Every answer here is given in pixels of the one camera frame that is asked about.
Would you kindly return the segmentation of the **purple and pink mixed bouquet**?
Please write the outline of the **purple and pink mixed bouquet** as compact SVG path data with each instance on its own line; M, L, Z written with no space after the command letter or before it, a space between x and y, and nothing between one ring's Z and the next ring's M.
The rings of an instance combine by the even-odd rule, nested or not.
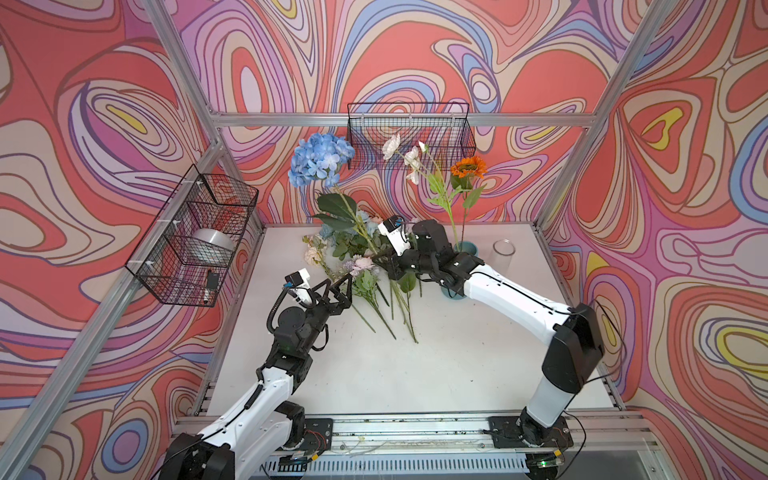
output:
M374 261L367 256L354 256L341 263L341 272L352 276L353 293L362 298L373 309L392 338L397 339L391 326L385 320L378 302L379 275L378 267Z

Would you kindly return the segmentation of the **red gerbera flower stem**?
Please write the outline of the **red gerbera flower stem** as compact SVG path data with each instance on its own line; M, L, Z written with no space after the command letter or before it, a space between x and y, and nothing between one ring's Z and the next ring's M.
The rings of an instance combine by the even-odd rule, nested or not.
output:
M419 341L413 325L413 315L410 305L411 294L418 286L417 277L414 273L406 273L399 280L390 280L389 284L394 295L395 304L401 312L403 324L413 342L418 344Z

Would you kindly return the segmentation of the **orange gerbera flower stem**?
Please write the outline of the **orange gerbera flower stem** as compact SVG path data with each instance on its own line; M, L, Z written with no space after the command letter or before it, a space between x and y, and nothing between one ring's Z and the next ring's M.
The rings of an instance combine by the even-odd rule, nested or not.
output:
M484 190L481 183L487 171L486 162L477 155L463 158L451 166L451 185L459 192L462 202L461 242L465 238L469 212L477 204Z

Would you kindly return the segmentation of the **white poppy flower stem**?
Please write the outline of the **white poppy flower stem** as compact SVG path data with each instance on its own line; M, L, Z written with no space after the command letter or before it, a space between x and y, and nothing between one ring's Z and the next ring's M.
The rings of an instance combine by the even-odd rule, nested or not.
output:
M392 135L381 147L381 153L385 161L399 157L409 170L406 180L413 185L419 185L422 180L426 182L430 197L427 201L443 209L449 218L453 239L457 240L456 220L453 206L456 199L464 192L461 186L454 186L451 179L438 165L436 158L430 151L430 147L418 141L407 152L400 151L402 139L399 133Z

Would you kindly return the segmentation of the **bright blue hydrangea stem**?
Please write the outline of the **bright blue hydrangea stem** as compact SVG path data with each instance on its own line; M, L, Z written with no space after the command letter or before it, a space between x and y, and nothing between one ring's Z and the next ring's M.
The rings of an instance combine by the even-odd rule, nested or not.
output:
M313 215L322 226L327 224L337 230L355 227L365 234L364 226L357 218L357 211L364 209L341 186L342 171L355 154L348 140L330 133L313 133L300 140L294 148L289 160L288 179L295 188L314 184L322 187L322 191L315 196L317 212ZM396 280L397 256L388 239L381 233L380 238L381 249L367 257L374 261L378 269L385 271L390 279Z

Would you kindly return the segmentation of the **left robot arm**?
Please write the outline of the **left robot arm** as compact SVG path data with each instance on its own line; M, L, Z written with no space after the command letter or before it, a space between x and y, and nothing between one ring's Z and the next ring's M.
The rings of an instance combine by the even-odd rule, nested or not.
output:
M304 270L286 276L267 316L273 343L256 382L199 433L178 435L153 478L248 479L278 450L293 464L308 464L328 450L332 424L314 426L291 398L308 375L312 352L320 349L318 337L329 334L329 318L352 303L349 274L315 286Z

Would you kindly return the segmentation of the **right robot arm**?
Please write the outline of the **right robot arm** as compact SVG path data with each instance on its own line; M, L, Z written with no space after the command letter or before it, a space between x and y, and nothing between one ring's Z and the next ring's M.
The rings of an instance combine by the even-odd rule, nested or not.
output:
M455 250L445 228L435 220L413 225L410 234L399 216L378 226L394 249L385 262L389 277L407 274L479 301L521 325L546 347L542 379L518 425L530 444L540 444L572 400L588 383L605 348L594 309L584 303L568 306L547 299L496 271L468 252Z

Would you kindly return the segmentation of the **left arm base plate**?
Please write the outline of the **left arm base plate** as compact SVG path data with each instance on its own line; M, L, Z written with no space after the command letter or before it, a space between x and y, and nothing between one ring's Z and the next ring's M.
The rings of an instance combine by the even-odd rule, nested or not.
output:
M294 422L284 450L324 452L332 447L334 420L320 417L305 419L302 426Z

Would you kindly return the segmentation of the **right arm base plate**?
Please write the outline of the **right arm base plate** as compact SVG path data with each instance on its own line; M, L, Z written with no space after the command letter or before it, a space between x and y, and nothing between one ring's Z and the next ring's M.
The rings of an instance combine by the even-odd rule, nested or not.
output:
M527 415L491 416L486 434L497 449L567 450L574 446L570 429L563 416L551 427L542 427Z

